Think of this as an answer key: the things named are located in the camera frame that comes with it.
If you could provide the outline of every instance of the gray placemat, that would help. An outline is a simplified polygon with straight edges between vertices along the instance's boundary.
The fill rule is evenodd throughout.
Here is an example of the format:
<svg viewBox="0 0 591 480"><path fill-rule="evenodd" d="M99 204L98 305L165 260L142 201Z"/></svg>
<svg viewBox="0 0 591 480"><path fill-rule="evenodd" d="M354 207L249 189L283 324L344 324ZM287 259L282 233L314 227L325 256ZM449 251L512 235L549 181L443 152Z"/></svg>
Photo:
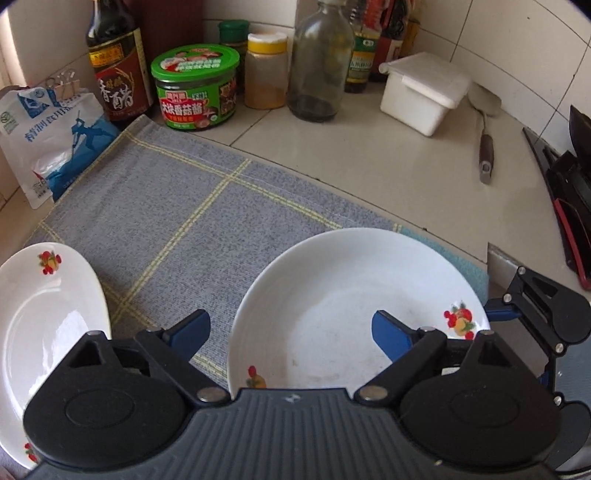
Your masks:
<svg viewBox="0 0 591 480"><path fill-rule="evenodd" d="M212 318L192 362L226 385L234 314L257 275L298 242L338 228L396 229L437 248L486 300L471 262L282 169L136 120L72 186L28 244L61 242L96 271L113 336Z"/></svg>

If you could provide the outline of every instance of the oval plate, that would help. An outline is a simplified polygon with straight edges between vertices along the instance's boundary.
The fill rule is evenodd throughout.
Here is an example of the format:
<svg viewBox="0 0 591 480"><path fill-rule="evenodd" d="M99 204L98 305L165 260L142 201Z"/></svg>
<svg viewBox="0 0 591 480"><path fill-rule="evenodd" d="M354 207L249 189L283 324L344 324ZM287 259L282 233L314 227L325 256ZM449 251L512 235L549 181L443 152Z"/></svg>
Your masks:
<svg viewBox="0 0 591 480"><path fill-rule="evenodd" d="M27 403L84 333L111 337L109 313L90 264L52 242L26 247L0 267L0 305L0 446L31 469Z"/></svg>
<svg viewBox="0 0 591 480"><path fill-rule="evenodd" d="M352 395L391 363L372 339L377 310L450 338L490 328L461 273L421 242L371 228L322 233L273 260L246 292L229 340L230 392L346 387Z"/></svg>

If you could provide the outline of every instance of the brown handle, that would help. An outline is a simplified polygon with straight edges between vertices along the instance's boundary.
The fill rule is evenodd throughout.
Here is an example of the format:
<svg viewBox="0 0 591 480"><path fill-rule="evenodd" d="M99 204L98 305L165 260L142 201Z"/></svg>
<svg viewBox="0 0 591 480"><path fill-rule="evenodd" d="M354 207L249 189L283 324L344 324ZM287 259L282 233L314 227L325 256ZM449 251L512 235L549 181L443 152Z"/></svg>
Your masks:
<svg viewBox="0 0 591 480"><path fill-rule="evenodd" d="M491 165L491 171L495 164L495 148L492 144L492 137L489 134L482 134L480 138L480 158L478 163L488 162Z"/></svg>

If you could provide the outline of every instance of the yellow cap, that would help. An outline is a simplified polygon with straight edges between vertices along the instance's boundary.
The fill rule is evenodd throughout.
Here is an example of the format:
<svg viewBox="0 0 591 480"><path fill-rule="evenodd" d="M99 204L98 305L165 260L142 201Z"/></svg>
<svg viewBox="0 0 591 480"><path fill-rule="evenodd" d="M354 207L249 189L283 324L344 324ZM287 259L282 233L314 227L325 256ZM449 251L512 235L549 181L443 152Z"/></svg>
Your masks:
<svg viewBox="0 0 591 480"><path fill-rule="evenodd" d="M284 33L249 33L248 51L269 55L287 51L287 35Z"/></svg>

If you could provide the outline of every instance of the black pan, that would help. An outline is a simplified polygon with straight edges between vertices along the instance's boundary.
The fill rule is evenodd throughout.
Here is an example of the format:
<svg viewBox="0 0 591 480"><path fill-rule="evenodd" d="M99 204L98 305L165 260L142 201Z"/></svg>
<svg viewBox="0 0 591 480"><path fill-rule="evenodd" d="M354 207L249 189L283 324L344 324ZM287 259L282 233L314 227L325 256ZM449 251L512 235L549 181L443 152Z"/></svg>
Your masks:
<svg viewBox="0 0 591 480"><path fill-rule="evenodd" d="M591 119L570 106L570 140L574 151L581 161L591 160Z"/></svg>

